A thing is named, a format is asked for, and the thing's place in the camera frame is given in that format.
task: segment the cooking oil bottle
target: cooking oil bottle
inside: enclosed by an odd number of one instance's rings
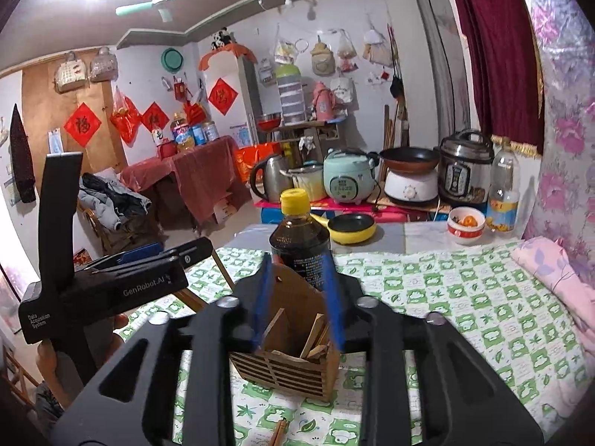
[[[502,149],[492,163],[492,183],[488,194],[486,224],[495,231],[512,232],[519,205],[519,161],[511,140],[502,139]]]
[[[273,260],[296,271],[322,290],[322,256],[330,249],[328,230],[310,216],[310,200],[305,190],[294,188],[281,193],[283,221],[269,243]]]

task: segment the pink floral cloth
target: pink floral cloth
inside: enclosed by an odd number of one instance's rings
[[[545,86],[544,150],[524,238],[563,240],[595,288],[595,32],[576,0],[525,0]]]
[[[566,251],[543,236],[515,248],[512,258],[566,305],[585,350],[585,362],[595,371],[595,290],[581,282]]]

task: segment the ceiling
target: ceiling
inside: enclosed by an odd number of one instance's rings
[[[18,0],[0,0],[0,15],[10,12],[8,1]],[[115,44],[130,28],[186,31],[240,0],[175,0],[168,3],[170,23],[155,10],[115,15],[117,6],[144,1],[150,0],[20,0],[0,32],[0,70],[68,49]]]

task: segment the ceiling fan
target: ceiling fan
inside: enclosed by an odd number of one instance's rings
[[[131,13],[142,12],[144,10],[149,10],[153,8],[153,6],[157,6],[157,11],[161,15],[161,19],[164,23],[168,23],[173,20],[170,11],[163,7],[165,1],[172,1],[172,0],[151,0],[146,1],[144,3],[136,3],[136,4],[129,4],[125,6],[118,6],[115,9],[115,14],[118,16],[124,16]]]

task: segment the panda plush toy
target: panda plush toy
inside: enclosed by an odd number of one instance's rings
[[[210,44],[212,50],[220,49],[231,43],[231,35],[224,26],[218,32],[213,33],[213,43]]]

